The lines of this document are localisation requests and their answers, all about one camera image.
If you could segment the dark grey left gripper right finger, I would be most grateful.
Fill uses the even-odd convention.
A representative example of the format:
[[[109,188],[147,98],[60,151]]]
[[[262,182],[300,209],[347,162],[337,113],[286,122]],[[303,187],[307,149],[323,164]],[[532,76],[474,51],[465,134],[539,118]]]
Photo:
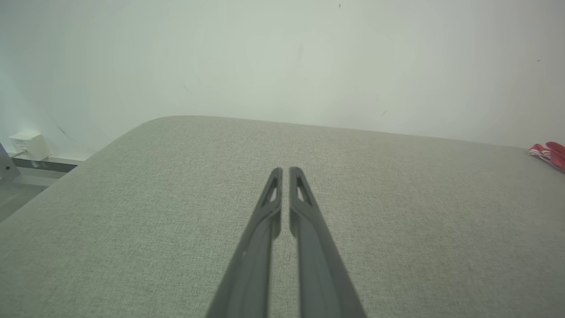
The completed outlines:
[[[289,171],[289,225],[297,241],[300,316],[365,318],[304,172],[299,167]]]

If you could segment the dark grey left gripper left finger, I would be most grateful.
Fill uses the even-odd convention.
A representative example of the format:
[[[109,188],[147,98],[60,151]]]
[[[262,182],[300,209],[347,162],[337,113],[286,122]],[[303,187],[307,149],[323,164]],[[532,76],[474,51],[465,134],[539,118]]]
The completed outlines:
[[[267,318],[270,313],[272,244],[281,231],[283,171],[271,171],[207,318]]]

